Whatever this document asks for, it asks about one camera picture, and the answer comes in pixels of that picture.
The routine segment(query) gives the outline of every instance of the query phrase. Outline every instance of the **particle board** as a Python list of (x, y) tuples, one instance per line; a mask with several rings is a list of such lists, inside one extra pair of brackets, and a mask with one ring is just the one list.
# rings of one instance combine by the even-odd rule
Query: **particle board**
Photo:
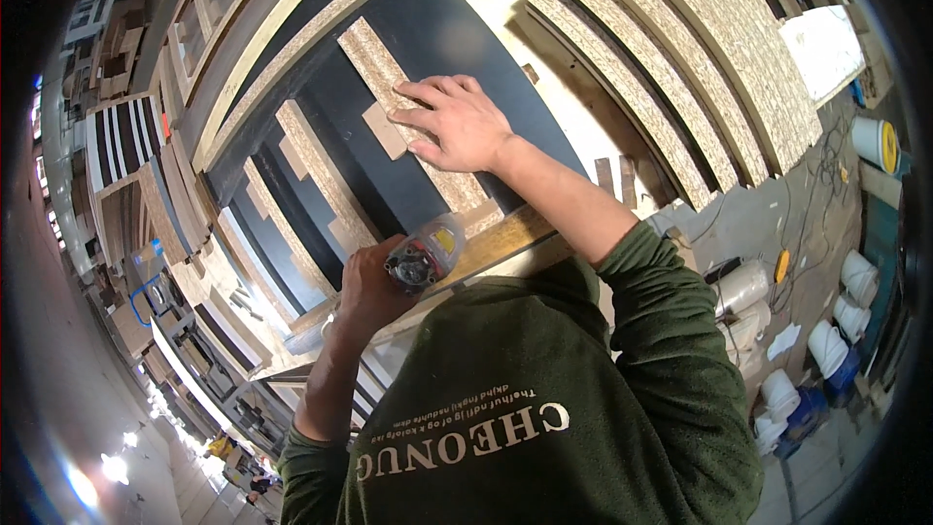
[(620, 186), (622, 187), (622, 204), (630, 210), (638, 209), (638, 193), (636, 192), (636, 167), (631, 158), (619, 155)]
[(204, 182), (204, 173), (198, 174), (195, 177), (194, 190), (197, 194), (198, 200), (201, 201), (201, 208), (207, 217), (207, 223), (215, 223), (217, 215), (220, 214), (220, 207), (217, 205), (216, 200), (208, 190), (207, 183)]
[(185, 75), (191, 77), (194, 72), (194, 66), (197, 65), (194, 54), (190, 51), (185, 52), (184, 56), (181, 58), (181, 63), (182, 69), (185, 71)]
[(130, 217), (128, 223), (124, 223), (124, 228), (129, 228), (129, 231), (124, 229), (123, 235), (129, 241), (129, 246), (131, 248), (130, 253), (138, 250), (142, 247), (143, 244), (136, 243), (136, 239), (140, 238), (140, 219), (138, 216), (142, 216), (145, 212), (146, 206), (143, 205), (142, 201), (142, 191), (140, 191), (139, 186), (134, 185), (130, 187), (130, 205), (125, 209), (125, 212), (128, 217)]
[(135, 174), (142, 188), (143, 203), (146, 204), (146, 215), (152, 222), (152, 226), (156, 230), (156, 237), (162, 244), (165, 262), (179, 263), (184, 261), (188, 258), (188, 253), (182, 247), (162, 194), (158, 190), (156, 177), (152, 172), (152, 161), (143, 165)]
[(289, 142), (295, 149), (300, 163), (310, 173), (314, 184), (333, 209), (346, 233), (354, 240), (356, 247), (367, 248), (376, 245), (379, 230), (363, 211), (363, 206), (330, 159), (297, 102), (294, 99), (286, 99), (282, 107), (275, 112), (275, 117), (286, 134), (283, 142)]
[(121, 189), (123, 189), (123, 187), (136, 181), (137, 178), (138, 178), (138, 175), (136, 173), (130, 173), (129, 175), (123, 177), (122, 179), (111, 182), (108, 186), (104, 187), (100, 191), (95, 192), (94, 196), (96, 196), (101, 202), (103, 202), (105, 198), (111, 196), (111, 194), (117, 191), (120, 191)]
[(308, 178), (310, 174), (308, 172), (308, 167), (301, 161), (301, 157), (297, 155), (295, 150), (295, 145), (292, 144), (291, 139), (283, 138), (279, 142), (279, 148), (282, 149), (282, 156), (288, 161), (288, 166), (292, 168), (292, 171), (295, 173), (298, 181), (304, 181)]
[(329, 300), (336, 298), (337, 291), (334, 290), (334, 287), (321, 271), (321, 268), (318, 267), (317, 263), (311, 258), (311, 255), (305, 249), (301, 240), (298, 239), (295, 230), (288, 224), (285, 214), (282, 213), (282, 210), (279, 209), (279, 206), (275, 203), (273, 195), (266, 186), (266, 183), (262, 181), (259, 170), (256, 168), (256, 163), (253, 162), (252, 158), (247, 158), (243, 167), (246, 171), (246, 177), (253, 186), (259, 202), (265, 207), (266, 211), (269, 212), (269, 216), (273, 218), (275, 227), (278, 228), (279, 233), (282, 234), (289, 249), (291, 249), (293, 254), (292, 259), (298, 271), (305, 276), (309, 283), (316, 286), (325, 298)]
[(93, 116), (95, 113), (97, 113), (98, 111), (101, 111), (101, 110), (103, 110), (103, 109), (105, 109), (105, 108), (113, 108), (113, 107), (118, 106), (118, 105), (120, 105), (120, 104), (124, 104), (124, 103), (126, 103), (126, 102), (133, 101), (134, 99), (143, 99), (143, 98), (148, 98), (148, 97), (150, 97), (150, 96), (151, 96), (152, 98), (157, 98), (157, 97), (158, 97), (158, 93), (157, 93), (157, 92), (151, 92), (151, 91), (144, 91), (144, 92), (136, 92), (135, 94), (130, 94), (129, 96), (123, 96), (122, 98), (109, 99), (109, 100), (107, 100), (107, 101), (101, 102), (100, 104), (98, 104), (98, 105), (96, 105), (96, 106), (94, 106), (94, 107), (92, 107), (92, 108), (87, 108), (87, 111), (84, 112), (84, 117), (85, 117), (85, 118), (90, 118), (90, 117)]
[[(272, 354), (259, 342), (256, 335), (249, 330), (249, 327), (246, 326), (236, 311), (229, 305), (227, 299), (217, 292), (216, 288), (211, 288), (210, 302), (214, 305), (214, 308), (221, 315), (222, 319), (227, 322), (230, 330), (235, 332), (239, 339), (259, 356), (261, 359), (260, 365), (265, 365), (271, 359)], [(236, 337), (231, 337), (231, 339), (237, 342)]]
[(150, 91), (150, 92), (152, 92), (152, 93), (157, 93), (157, 92), (158, 92), (158, 85), (161, 83), (161, 81), (162, 81), (162, 78), (161, 78), (161, 69), (160, 69), (159, 66), (158, 66), (158, 57), (156, 57), (156, 69), (152, 71), (152, 77), (149, 78), (149, 88), (148, 88), (148, 91)]
[(169, 189), (166, 184), (163, 165), (161, 162), (156, 162), (150, 163), (150, 166), (152, 168), (152, 175), (156, 181), (158, 193), (161, 195), (162, 203), (165, 206), (165, 211), (168, 213), (169, 221), (172, 222), (172, 227), (178, 236), (178, 241), (181, 243), (181, 247), (186, 252), (186, 254), (192, 255), (196, 250), (192, 249), (188, 236), (185, 234), (185, 228), (183, 228), (181, 225), (181, 219), (179, 218), (178, 211), (175, 208), (171, 196), (169, 195)]
[(198, 25), (201, 26), (201, 33), (204, 39), (210, 39), (214, 33), (214, 26), (211, 25), (211, 15), (208, 7), (208, 0), (193, 0), (195, 14), (198, 16)]
[(188, 42), (191, 39), (191, 33), (189, 28), (185, 25), (184, 21), (178, 21), (174, 24), (175, 27), (175, 38), (178, 42)]
[(819, 110), (823, 106), (827, 105), (830, 100), (838, 96), (839, 93), (842, 92), (844, 89), (848, 88), (849, 84), (852, 84), (852, 82), (855, 82), (858, 79), (858, 77), (860, 77), (862, 73), (865, 72), (865, 69), (866, 69), (866, 66), (863, 64), (857, 70), (853, 71), (852, 73), (847, 75), (844, 79), (840, 80), (839, 83), (836, 84), (834, 88), (832, 88), (822, 98), (816, 100), (813, 103), (814, 109)]
[(182, 102), (184, 103), (185, 92), (189, 89), (190, 86), (190, 77), (188, 72), (185, 71), (185, 62), (182, 61), (182, 40), (178, 37), (178, 29), (183, 26), (183, 23), (174, 23), (169, 25), (168, 30), (168, 48), (169, 55), (171, 56), (172, 69), (175, 72), (175, 80), (178, 82), (178, 87), (181, 89), (182, 93)]
[[(140, 318), (146, 321), (145, 317), (151, 317), (152, 312), (147, 308), (146, 300), (141, 300), (138, 297), (137, 300), (136, 308), (140, 310)], [(134, 359), (142, 356), (143, 351), (152, 342), (152, 332), (136, 319), (133, 306), (129, 302), (123, 303), (110, 315), (110, 321), (117, 327), (117, 331), (130, 352), (130, 356)]]
[(169, 53), (168, 45), (164, 45), (158, 52), (156, 69), (158, 71), (158, 85), (162, 93), (162, 111), (165, 112), (165, 119), (169, 122), (169, 129), (175, 130), (178, 127), (178, 120), (181, 116), (179, 110), (178, 94), (174, 88), (177, 83), (172, 81), (172, 55)]
[(104, 248), (104, 258), (107, 265), (113, 265), (123, 260), (123, 239), (121, 231), (121, 204), (120, 196), (111, 194), (108, 196), (98, 196), (100, 202), (99, 215), (100, 222), (97, 227), (97, 235)]
[[(273, 199), (287, 216), (289, 225), (309, 252), (311, 259), (317, 263), (334, 288), (340, 289), (345, 256), (339, 252), (335, 241), (328, 236), (327, 225), (333, 220), (332, 210), (310, 179), (297, 181), (292, 171), (286, 167), (285, 158), (281, 152), (275, 150), (275, 140), (280, 138), (276, 135), (273, 141), (263, 143), (252, 156), (253, 161)], [(316, 286), (309, 286), (303, 276), (298, 274), (294, 264), (288, 262), (293, 251), (281, 235), (276, 235), (274, 221), (260, 221), (259, 216), (249, 210), (248, 201), (242, 192), (239, 194), (238, 204), (239, 209), (243, 211), (237, 217), (244, 219), (244, 225), (254, 234), (255, 237), (251, 241), (261, 245), (269, 257), (269, 263), (275, 264), (276, 271), (281, 275), (277, 281), (285, 285), (283, 289), (290, 290), (292, 296), (289, 298), (297, 298), (299, 308), (303, 309), (309, 309), (320, 302), (323, 296), (316, 290)]]
[(172, 142), (167, 142), (162, 147), (161, 160), (165, 185), (168, 188), (169, 197), (172, 200), (175, 214), (178, 216), (182, 232), (188, 239), (188, 244), (192, 250), (197, 251), (204, 245), (204, 240), (208, 238), (210, 232), (201, 223), (198, 215), (195, 214), (194, 204), (191, 202), (188, 190), (185, 187), (173, 148)]
[[(447, 278), (427, 289), (423, 300), (460, 284), (493, 264), (506, 260), (539, 240), (547, 238), (553, 232), (554, 227), (540, 213), (530, 205), (522, 205), (499, 223), (485, 229), (474, 238), (468, 239), (453, 271)], [(330, 314), (336, 311), (338, 305), (337, 300), (321, 303), (293, 322), (290, 325), (291, 331), (295, 334), (319, 331)], [(274, 373), (294, 367), (297, 365), (278, 367)], [(265, 377), (272, 374), (264, 371), (261, 375)]]
[(488, 199), (475, 209), (466, 213), (458, 213), (457, 219), (464, 228), (464, 235), (470, 239), (502, 221), (502, 211), (494, 199)]
[[(198, 62), (198, 66), (194, 71), (191, 82), (192, 85), (185, 98), (186, 104), (190, 101), (191, 94), (197, 89), (197, 82), (203, 76), (204, 67), (210, 63), (211, 57), (216, 51), (217, 44), (223, 39), (225, 32), (230, 26), (230, 21), (237, 16), (246, 1), (247, 0), (234, 0), (233, 5), (227, 9), (224, 20), (221, 21), (220, 25), (217, 27), (218, 30), (211, 37), (211, 41), (208, 41), (207, 46), (204, 48), (204, 55), (202, 55), (201, 61)], [(249, 74), (253, 64), (255, 64), (256, 60), (259, 58), (259, 54), (262, 53), (262, 49), (269, 43), (275, 35), (275, 32), (282, 27), (286, 18), (292, 14), (292, 11), (294, 11), (295, 7), (298, 6), (301, 1), (302, 0), (278, 0), (269, 12), (269, 15), (259, 24), (256, 32), (253, 33), (252, 38), (249, 40), (249, 43), (236, 59), (236, 63), (233, 64), (223, 87), (217, 94), (211, 112), (204, 123), (201, 137), (198, 140), (198, 147), (191, 163), (196, 171), (201, 172), (205, 169), (204, 161), (207, 157), (208, 150), (213, 144), (217, 130), (223, 123), (224, 116), (227, 114), (233, 98), (236, 96), (237, 92), (240, 91), (243, 81)]]
[(181, 179), (185, 184), (185, 190), (188, 192), (188, 197), (193, 206), (194, 214), (197, 217), (198, 223), (200, 223), (205, 228), (209, 228), (212, 224), (212, 221), (210, 216), (207, 214), (207, 211), (204, 209), (204, 205), (201, 202), (201, 197), (198, 194), (198, 178), (194, 175), (194, 171), (191, 170), (191, 163), (189, 162), (188, 157), (185, 156), (185, 146), (182, 145), (181, 138), (176, 137), (176, 139), (173, 141), (172, 153), (174, 154), (174, 160), (178, 165), (178, 170), (181, 172)]
[(282, 76), (291, 69), (296, 61), (301, 59), (308, 50), (314, 47), (318, 41), (324, 38), (331, 30), (340, 23), (350, 13), (354, 12), (360, 5), (367, 0), (333, 0), (330, 4), (321, 9), (321, 12), (311, 18), (308, 23), (297, 32), (297, 34), (286, 43), (282, 51), (276, 53), (273, 60), (263, 69), (262, 73), (256, 77), (250, 87), (237, 102), (229, 116), (220, 125), (215, 136), (210, 142), (207, 152), (204, 155), (204, 170), (214, 168), (217, 157), (223, 152), (229, 144), (230, 139), (236, 131), (242, 126), (250, 113), (256, 110), (256, 107), (269, 91), (282, 79)]
[(554, 37), (577, 53), (619, 106), (642, 126), (646, 143), (656, 151), (685, 201), (696, 211), (708, 205), (710, 191), (690, 153), (644, 80), (633, 70), (632, 62), (613, 41), (594, 29), (570, 0), (528, 0), (526, 8)]
[(259, 213), (259, 218), (265, 221), (269, 217), (269, 210), (266, 209), (266, 202), (259, 196), (259, 192), (252, 182), (247, 184), (246, 194), (249, 196), (249, 200), (253, 201), (256, 211)]
[(90, 78), (87, 80), (87, 87), (97, 88), (97, 71), (101, 66), (101, 53), (104, 50), (104, 41), (95, 41), (90, 51)]
[(204, 260), (201, 259), (200, 253), (195, 253), (191, 257), (191, 265), (194, 267), (194, 271), (198, 274), (198, 278), (203, 278), (207, 273), (207, 269), (204, 267)]
[(120, 44), (120, 51), (117, 53), (125, 53), (127, 58), (134, 59), (136, 51), (139, 50), (139, 41), (143, 38), (144, 30), (145, 28), (143, 27), (127, 29)]
[(665, 0), (621, 0), (661, 42), (680, 71), (704, 99), (723, 138), (728, 142), (744, 180), (754, 186), (768, 178), (758, 138), (745, 119), (742, 105), (729, 81), (698, 41), (693, 31)]
[(214, 234), (204, 243), (204, 247), (198, 253), (200, 266), (191, 262), (169, 264), (169, 273), (190, 306), (208, 300), (212, 287), (222, 296), (230, 296), (240, 286), (240, 277), (227, 260), (224, 251), (217, 251), (217, 243), (218, 239)]
[(220, 3), (216, 0), (211, 0), (207, 4), (207, 20), (211, 24), (211, 27), (216, 27), (220, 24), (224, 18), (224, 10), (220, 6)]
[(165, 355), (158, 349), (150, 349), (143, 356), (143, 361), (146, 362), (146, 368), (152, 375), (152, 379), (155, 379), (157, 383), (166, 381), (174, 373), (168, 360), (165, 359)]
[[(383, 110), (420, 107), (420, 104), (405, 98), (392, 88), (396, 82), (407, 81), (408, 76), (382, 44), (376, 32), (369, 27), (365, 18), (356, 19), (337, 41)], [(412, 126), (398, 124), (397, 128), (406, 143), (426, 137), (423, 131)], [(469, 211), (489, 198), (472, 173), (443, 171), (421, 158), (418, 158), (418, 162), (454, 213)]]
[[(609, 93), (578, 64), (572, 53), (520, 7), (524, 0), (466, 2), (525, 72), (573, 147), (581, 168), (585, 166), (591, 173), (594, 158), (611, 158), (622, 152), (639, 160), (651, 156), (647, 145)], [(510, 119), (515, 117), (514, 112), (507, 115)], [(528, 136), (528, 130), (518, 126), (515, 129)], [(654, 177), (654, 169), (648, 169), (647, 165), (643, 166), (648, 189), (651, 194), (658, 195), (660, 204), (666, 204), (667, 192)], [(649, 211), (651, 205), (647, 203), (645, 211)]]
[(139, 208), (139, 224), (137, 225), (137, 235), (136, 235), (136, 247), (142, 248), (148, 242), (146, 239), (146, 233), (149, 231), (149, 221), (146, 217), (146, 205), (141, 205)]
[(347, 255), (352, 255), (355, 251), (359, 250), (362, 246), (359, 245), (359, 242), (354, 239), (354, 237), (347, 231), (344, 227), (344, 222), (340, 219), (335, 219), (334, 221), (328, 224), (328, 229), (330, 233), (337, 240), (337, 243), (340, 244)]
[(575, 255), (570, 244), (561, 234), (555, 234), (541, 243), (520, 251), (496, 265), (485, 269), (466, 281), (466, 285), (483, 281), (488, 276), (507, 276), (509, 278), (528, 278)]
[(772, 167), (785, 174), (822, 134), (771, 11), (757, 0), (670, 0), (725, 70)]
[[(211, 305), (213, 312), (208, 311), (205, 307)], [(258, 366), (254, 365), (250, 360), (249, 355), (237, 348), (237, 345), (232, 342), (224, 327), (227, 324), (222, 324), (217, 321), (218, 316), (216, 309), (213, 308), (213, 304), (210, 300), (205, 300), (200, 305), (194, 309), (194, 320), (198, 329), (201, 331), (200, 335), (207, 339), (210, 342), (211, 347), (214, 348), (214, 351), (220, 355), (223, 365), (228, 370), (234, 371), (236, 376), (247, 379), (250, 377), (250, 374)]]
[(408, 145), (405, 144), (402, 134), (398, 133), (396, 125), (386, 117), (378, 101), (372, 102), (372, 105), (363, 112), (363, 121), (372, 130), (372, 134), (379, 140), (379, 144), (389, 158), (398, 160), (408, 151)]
[(706, 163), (712, 169), (717, 187), (723, 192), (728, 192), (738, 182), (729, 155), (719, 141), (716, 129), (694, 99), (691, 88), (670, 62), (663, 48), (647, 35), (623, 5), (614, 0), (575, 1), (605, 25), (611, 35), (619, 40), (644, 68), (648, 77), (657, 84), (660, 92), (671, 102), (674, 111), (692, 134), (698, 153), (706, 159)]

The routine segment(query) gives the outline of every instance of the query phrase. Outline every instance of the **ceiling light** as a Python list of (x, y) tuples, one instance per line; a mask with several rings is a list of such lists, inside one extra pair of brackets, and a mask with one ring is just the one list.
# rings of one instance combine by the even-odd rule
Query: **ceiling light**
[(130, 480), (126, 477), (126, 461), (123, 461), (123, 458), (101, 453), (101, 460), (104, 461), (104, 476), (114, 482), (130, 484)]

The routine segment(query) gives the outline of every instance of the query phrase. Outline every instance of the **sleeve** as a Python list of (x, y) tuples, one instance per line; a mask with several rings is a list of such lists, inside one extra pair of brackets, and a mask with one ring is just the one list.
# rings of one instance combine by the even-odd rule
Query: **sleeve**
[(764, 474), (742, 375), (715, 322), (716, 295), (674, 245), (636, 226), (599, 268), (612, 288), (616, 367), (667, 451), (701, 522), (745, 523)]
[(285, 488), (282, 525), (333, 523), (349, 464), (345, 446), (316, 442), (292, 426), (277, 465)]

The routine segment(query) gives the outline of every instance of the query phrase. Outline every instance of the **window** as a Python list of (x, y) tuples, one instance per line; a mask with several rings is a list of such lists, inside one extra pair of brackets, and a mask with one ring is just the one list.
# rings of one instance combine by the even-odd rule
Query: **window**
[(87, 59), (94, 49), (94, 40), (92, 37), (86, 37), (76, 42), (77, 58)]
[(100, 0), (100, 2), (97, 4), (97, 10), (94, 11), (94, 22), (95, 23), (101, 22), (101, 17), (104, 16), (104, 9), (106, 8), (106, 6), (107, 6), (107, 0)]
[(97, 238), (96, 237), (91, 238), (88, 243), (84, 244), (84, 251), (87, 251), (87, 257), (89, 259), (91, 260), (94, 259), (94, 256), (97, 255), (97, 252), (99, 251), (97, 249)]
[(75, 52), (73, 51), (64, 60), (64, 77), (71, 75), (71, 72), (75, 70), (76, 62)]
[(30, 112), (30, 119), (35, 122), (39, 117), (39, 109), (42, 107), (42, 92), (36, 92), (33, 98), (33, 110)]
[(84, 27), (85, 25), (87, 25), (87, 21), (89, 20), (90, 20), (90, 13), (85, 13), (81, 17), (76, 18), (74, 21), (72, 21), (71, 27), (69, 27), (68, 30), (80, 29), (81, 27)]

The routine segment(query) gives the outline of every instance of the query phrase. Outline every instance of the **dark green sweatshirt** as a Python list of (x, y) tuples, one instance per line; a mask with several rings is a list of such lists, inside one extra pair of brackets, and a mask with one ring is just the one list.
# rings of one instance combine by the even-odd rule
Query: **dark green sweatshirt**
[(760, 460), (714, 294), (639, 224), (592, 269), (491, 278), (423, 322), (354, 448), (294, 428), (285, 523), (745, 523)]

